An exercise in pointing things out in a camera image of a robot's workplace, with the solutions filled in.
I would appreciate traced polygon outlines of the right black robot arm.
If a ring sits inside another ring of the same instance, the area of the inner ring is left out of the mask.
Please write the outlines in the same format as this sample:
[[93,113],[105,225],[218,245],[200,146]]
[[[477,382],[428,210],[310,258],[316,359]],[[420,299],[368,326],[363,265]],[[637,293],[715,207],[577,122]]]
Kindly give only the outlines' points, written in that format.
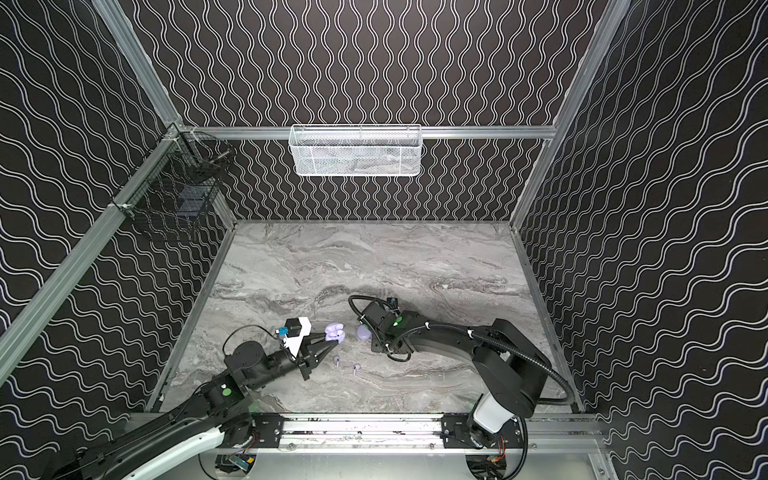
[[371,350],[407,362],[415,353],[431,353],[470,364],[487,392],[473,407],[470,427],[499,433],[514,419],[532,417],[538,405],[575,402],[569,382],[547,356],[511,322],[497,318],[488,326],[465,326],[432,320],[401,310],[397,300],[368,297],[359,309],[358,295],[348,299],[361,325],[372,334]]

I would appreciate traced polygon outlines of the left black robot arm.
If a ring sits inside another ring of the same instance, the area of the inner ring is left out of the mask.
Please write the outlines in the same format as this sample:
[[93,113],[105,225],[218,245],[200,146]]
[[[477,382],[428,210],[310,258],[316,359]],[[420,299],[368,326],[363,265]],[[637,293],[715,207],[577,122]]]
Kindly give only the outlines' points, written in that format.
[[251,393],[295,370],[307,380],[339,345],[323,333],[300,339],[296,356],[282,348],[270,355],[246,341],[225,356],[225,369],[186,400],[152,421],[95,447],[62,450],[46,465],[44,479],[148,479],[209,449],[255,443]]

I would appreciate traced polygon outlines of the purple earbud charging case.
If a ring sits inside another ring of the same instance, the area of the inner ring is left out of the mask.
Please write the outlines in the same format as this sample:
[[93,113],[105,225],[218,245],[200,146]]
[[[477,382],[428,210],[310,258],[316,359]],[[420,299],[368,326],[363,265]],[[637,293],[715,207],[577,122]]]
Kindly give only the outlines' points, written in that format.
[[345,340],[346,332],[342,323],[330,323],[324,329],[325,340],[342,343]]

